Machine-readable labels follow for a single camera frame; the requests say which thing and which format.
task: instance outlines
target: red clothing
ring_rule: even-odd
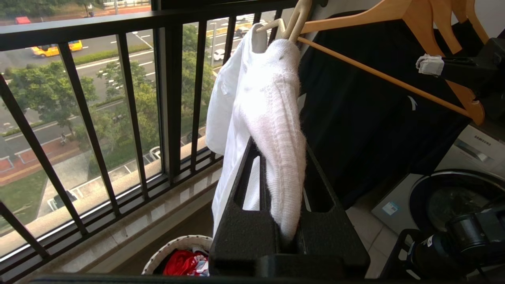
[[[163,275],[192,275],[198,263],[195,256],[203,256],[203,254],[186,250],[176,251],[165,266]]]

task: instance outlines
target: white car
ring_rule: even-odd
[[[214,61],[219,61],[224,59],[224,49],[218,49],[212,55],[214,57]]]

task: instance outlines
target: white t-shirt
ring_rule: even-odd
[[[299,220],[305,178],[305,138],[300,129],[296,99],[299,93],[298,48],[276,40],[267,49],[267,33],[245,35],[223,66],[211,96],[207,116],[207,145],[224,154],[223,171],[212,211],[214,234],[228,201],[249,137],[267,165],[271,215],[283,241],[290,241]],[[259,210],[259,159],[253,162],[243,204]]]

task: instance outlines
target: black clothing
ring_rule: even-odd
[[[322,31],[314,42],[461,106],[443,79],[418,73],[424,50],[402,20]],[[392,173],[431,173],[470,122],[314,48],[299,73],[302,130],[345,208]]]
[[[463,23],[456,23],[452,25],[452,31],[456,36],[456,39],[463,48],[458,53],[452,55],[449,47],[445,44],[440,32],[435,29],[435,39],[438,43],[440,49],[444,52],[446,56],[464,56],[464,57],[475,57],[479,54],[479,51],[484,47],[484,44],[479,38],[479,35],[475,32],[472,23],[466,20]]]

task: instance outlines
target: yellow taxi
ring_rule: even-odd
[[[79,51],[82,49],[82,42],[80,40],[74,40],[68,43],[71,51]],[[32,52],[38,57],[49,57],[60,54],[57,44],[47,44],[42,46],[32,47]]]

